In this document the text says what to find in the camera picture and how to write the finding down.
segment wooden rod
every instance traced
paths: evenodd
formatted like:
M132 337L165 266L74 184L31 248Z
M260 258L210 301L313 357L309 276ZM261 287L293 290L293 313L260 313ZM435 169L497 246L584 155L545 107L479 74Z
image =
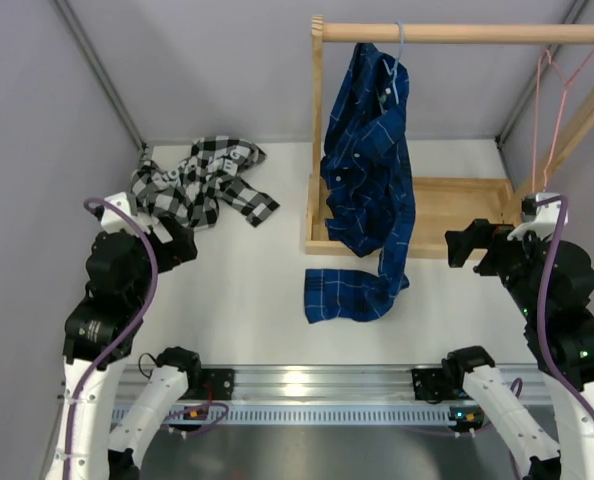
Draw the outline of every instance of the wooden rod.
M594 86L586 95L584 101L573 114L570 121L561 131L555 146L553 161L548 169L548 177L551 178L570 154L582 142L586 134L594 126ZM543 153L537 162L535 188L540 191L544 185L544 168L548 163L550 146ZM502 218L504 222L514 222L518 219L521 210L521 200L532 191L532 179L527 178L524 183L512 194L510 199L502 205Z
M594 25L404 25L405 43L592 45ZM399 43L388 23L324 23L324 42Z
M308 220L319 218L319 176L321 172L321 103L324 78L324 17L315 15L312 21L313 45L313 173L308 190Z

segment metal plate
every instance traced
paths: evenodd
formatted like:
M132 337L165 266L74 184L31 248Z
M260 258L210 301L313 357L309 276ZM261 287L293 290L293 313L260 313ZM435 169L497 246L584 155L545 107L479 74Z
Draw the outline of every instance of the metal plate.
M232 405L250 406L370 406L391 407L428 404L415 399L412 370L438 365L370 366L211 366L235 370ZM524 405L550 405L542 373L535 365L498 365L504 381L510 385L521 377L524 382L521 401ZM119 404L132 403L144 385L136 366L128 366L116 396ZM180 401L192 405L196 401ZM442 405L473 405L472 400L452 400Z
M118 405L113 411L113 423L119 423L128 413L130 405ZM183 405L175 406L170 413L180 412ZM168 425L201 425L210 423L222 415L222 410L211 409L201 420L171 419ZM223 425L419 425L419 426L451 426L450 407L395 407L375 405L361 406L232 406L228 416L220 422Z
M553 438L550 408L530 413ZM513 480L494 431L455 439L447 428L220 426L184 439L158 433L142 465L147 480Z

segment clothes hanger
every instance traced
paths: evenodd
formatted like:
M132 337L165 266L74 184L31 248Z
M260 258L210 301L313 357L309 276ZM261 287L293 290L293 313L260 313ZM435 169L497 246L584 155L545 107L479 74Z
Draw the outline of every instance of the clothes hanger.
M399 59L401 58L401 54L404 51L404 24L401 22L396 22L397 26L399 27L399 53L397 54L397 60L393 63L392 70L388 68L388 63L384 59L384 66L386 67L386 72L388 75L392 77L392 84L393 84L393 92L395 93L395 103L399 105L399 92L397 91L397 66L399 65Z

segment black and white checkered shirt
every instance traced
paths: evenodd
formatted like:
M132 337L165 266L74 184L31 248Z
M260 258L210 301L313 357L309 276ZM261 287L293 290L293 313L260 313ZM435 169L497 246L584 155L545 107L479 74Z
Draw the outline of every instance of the black and white checkered shirt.
M155 217L172 215L185 227L199 230L215 225L218 198L256 227L279 204L240 175L265 158L254 143L226 136L205 137L193 143L190 156L174 170L163 171L151 159L141 161L131 188L144 211Z

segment white wall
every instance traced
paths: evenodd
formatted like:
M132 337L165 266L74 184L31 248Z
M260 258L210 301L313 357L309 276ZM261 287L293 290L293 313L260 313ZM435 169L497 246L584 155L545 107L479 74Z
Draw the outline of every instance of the white wall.
M554 23L566 0L72 0L149 141L226 133L311 138L310 19ZM382 45L395 54L397 46ZM324 49L324 118L353 46ZM406 46L409 137L493 137L534 69L535 47Z
M136 151L49 2L0 0L0 479L39 476L67 315Z
M594 22L594 0L584 13L581 22ZM558 63L566 75L575 71L588 54L590 47L566 47ZM578 77L567 102L565 118L568 119L579 106L594 84L594 57ZM561 98L561 82L550 72L543 82L540 101L540 129L538 156L550 145L557 110ZM516 183L528 178L531 172L532 138L534 128L534 103L524 113L511 135L505 154L511 177ZM548 189L565 193L570 197L570 221L565 238L586 249L593 260L594 268L594 129L582 144L555 173ZM594 293L590 309L594 313Z

